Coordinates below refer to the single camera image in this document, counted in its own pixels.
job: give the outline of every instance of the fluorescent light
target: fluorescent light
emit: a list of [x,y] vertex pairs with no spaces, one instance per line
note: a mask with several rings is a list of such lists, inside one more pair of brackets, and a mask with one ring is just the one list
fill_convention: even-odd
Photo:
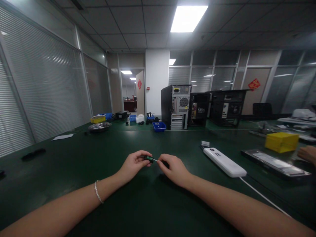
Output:
[[282,75],[277,75],[277,76],[274,76],[274,77],[289,76],[289,75],[294,75],[294,74],[282,74]]
[[173,65],[177,59],[169,59],[169,65]]
[[170,32],[193,32],[208,6],[178,6]]
[[131,71],[121,71],[123,74],[132,74]]

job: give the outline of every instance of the red decoration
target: red decoration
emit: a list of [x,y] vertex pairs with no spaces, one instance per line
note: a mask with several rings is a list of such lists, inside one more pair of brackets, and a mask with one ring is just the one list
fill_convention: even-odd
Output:
[[257,79],[254,79],[251,83],[248,84],[249,88],[254,90],[257,89],[260,85],[260,82]]
[[141,87],[142,87],[142,82],[141,82],[141,80],[138,80],[138,84],[137,84],[137,85],[138,85],[138,88],[141,89]]

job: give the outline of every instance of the yellow storage box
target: yellow storage box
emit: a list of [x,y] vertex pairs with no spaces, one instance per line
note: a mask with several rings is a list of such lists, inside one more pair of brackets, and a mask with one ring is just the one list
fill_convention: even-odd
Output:
[[105,116],[93,116],[90,120],[91,123],[100,123],[105,121]]
[[267,135],[264,146],[278,153],[283,153],[296,150],[298,142],[298,134],[272,133]]

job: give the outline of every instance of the green workbench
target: green workbench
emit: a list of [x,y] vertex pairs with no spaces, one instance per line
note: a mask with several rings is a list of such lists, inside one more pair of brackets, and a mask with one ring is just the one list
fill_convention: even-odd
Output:
[[[51,139],[0,160],[7,176],[0,180],[0,229],[62,195],[118,171],[126,157],[147,150],[157,159],[167,153],[181,158],[187,169],[206,180],[231,188],[271,205],[239,178],[228,177],[200,149],[210,142],[242,166],[250,185],[293,218],[316,230],[316,190],[313,182],[294,184],[267,172],[240,154],[242,149],[261,149],[293,162],[292,153],[279,156],[264,148],[265,139],[249,134],[255,123],[241,121],[238,129],[218,127],[153,132],[152,124],[113,122],[104,133],[85,135],[86,124],[64,133],[71,138]],[[38,148],[46,153],[29,161],[21,157]],[[314,172],[312,166],[298,167]],[[235,236],[241,235],[221,216],[186,190],[174,185],[158,165],[143,168],[127,185],[110,196],[80,222],[68,236]]]

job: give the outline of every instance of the hand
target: hand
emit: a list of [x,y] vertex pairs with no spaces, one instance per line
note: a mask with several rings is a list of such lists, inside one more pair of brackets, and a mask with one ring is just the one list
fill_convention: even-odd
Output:
[[313,147],[313,146],[301,147],[297,153],[297,156],[313,163],[316,166],[316,147]]
[[[169,169],[162,163],[166,161],[169,164]],[[192,178],[192,174],[186,169],[183,162],[176,156],[162,154],[158,161],[159,167],[163,173],[176,185],[186,188]]]
[[145,166],[150,166],[149,160],[144,160],[144,156],[152,157],[148,151],[139,150],[135,153],[129,154],[123,163],[120,170],[116,173],[120,177],[120,179],[125,183],[128,183],[135,177],[138,171]]

